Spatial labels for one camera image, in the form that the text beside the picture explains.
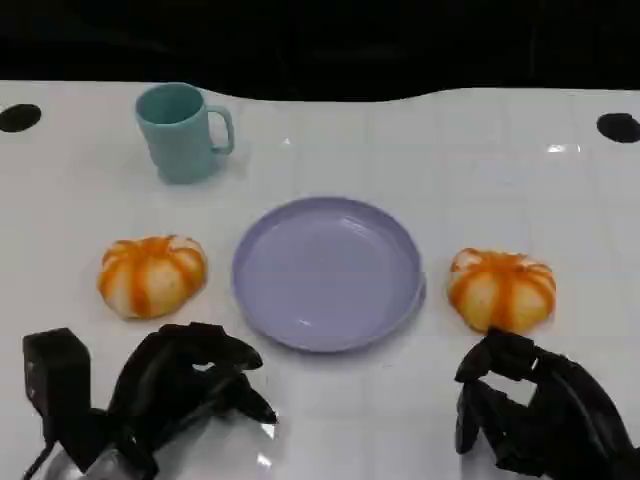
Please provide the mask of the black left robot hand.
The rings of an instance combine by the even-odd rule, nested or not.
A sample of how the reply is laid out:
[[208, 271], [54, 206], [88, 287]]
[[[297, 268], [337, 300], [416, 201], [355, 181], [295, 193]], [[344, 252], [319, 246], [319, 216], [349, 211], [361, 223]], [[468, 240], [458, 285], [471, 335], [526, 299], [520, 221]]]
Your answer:
[[246, 375], [262, 365], [252, 346], [220, 325], [166, 324], [149, 334], [126, 361], [106, 410], [117, 459], [111, 477], [155, 478], [155, 452], [203, 419], [238, 412], [277, 424]]

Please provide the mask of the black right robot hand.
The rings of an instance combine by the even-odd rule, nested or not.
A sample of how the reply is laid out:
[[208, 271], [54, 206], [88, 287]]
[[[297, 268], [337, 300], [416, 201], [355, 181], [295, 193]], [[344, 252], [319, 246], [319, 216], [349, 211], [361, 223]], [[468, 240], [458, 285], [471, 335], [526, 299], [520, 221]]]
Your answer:
[[497, 468], [550, 479], [636, 479], [639, 449], [601, 385], [580, 364], [490, 328], [460, 363], [455, 449], [478, 436]]

